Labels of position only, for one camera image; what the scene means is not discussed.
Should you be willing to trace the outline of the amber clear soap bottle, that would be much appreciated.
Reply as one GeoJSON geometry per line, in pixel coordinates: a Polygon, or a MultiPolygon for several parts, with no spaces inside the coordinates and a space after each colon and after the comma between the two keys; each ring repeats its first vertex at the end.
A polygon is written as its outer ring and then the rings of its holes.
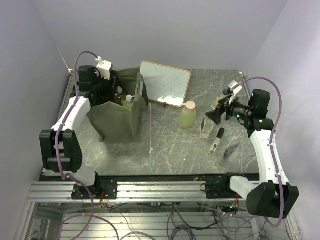
{"type": "Polygon", "coordinates": [[[126,97],[125,90],[122,87],[117,86],[114,94],[114,103],[118,105],[122,105],[122,101],[125,97],[126,97]]]}

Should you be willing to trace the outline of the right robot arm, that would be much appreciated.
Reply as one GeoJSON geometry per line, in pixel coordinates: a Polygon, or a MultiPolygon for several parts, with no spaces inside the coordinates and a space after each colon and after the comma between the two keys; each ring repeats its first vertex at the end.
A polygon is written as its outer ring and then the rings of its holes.
{"type": "Polygon", "coordinates": [[[272,132],[274,122],[267,118],[270,93],[254,89],[247,105],[239,103],[236,93],[224,89],[224,98],[218,101],[215,110],[206,116],[216,125],[222,115],[229,120],[235,117],[247,130],[253,144],[259,169],[259,184],[255,185],[240,173],[226,173],[220,186],[221,194],[231,198],[238,194],[246,201],[252,216],[285,219],[299,197],[299,190],[286,177],[272,132]]]}

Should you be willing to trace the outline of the yellow pump lotion bottle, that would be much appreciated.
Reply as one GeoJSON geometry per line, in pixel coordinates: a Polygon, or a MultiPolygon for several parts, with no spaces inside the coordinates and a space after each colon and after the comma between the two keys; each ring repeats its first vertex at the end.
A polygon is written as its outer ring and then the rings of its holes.
{"type": "Polygon", "coordinates": [[[141,96],[136,95],[126,95],[124,100],[122,101],[122,106],[126,109],[133,110],[133,109],[139,109],[140,108],[140,100],[141,96]]]}

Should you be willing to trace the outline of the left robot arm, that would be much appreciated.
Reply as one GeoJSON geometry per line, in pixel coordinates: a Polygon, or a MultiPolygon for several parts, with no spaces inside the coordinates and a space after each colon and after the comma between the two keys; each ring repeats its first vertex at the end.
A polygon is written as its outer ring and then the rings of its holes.
{"type": "Polygon", "coordinates": [[[74,72],[75,84],[67,108],[58,122],[39,135],[43,167],[76,183],[75,193],[91,199],[102,193],[99,175],[83,163],[77,131],[89,111],[114,91],[113,65],[83,65],[74,72]]]}

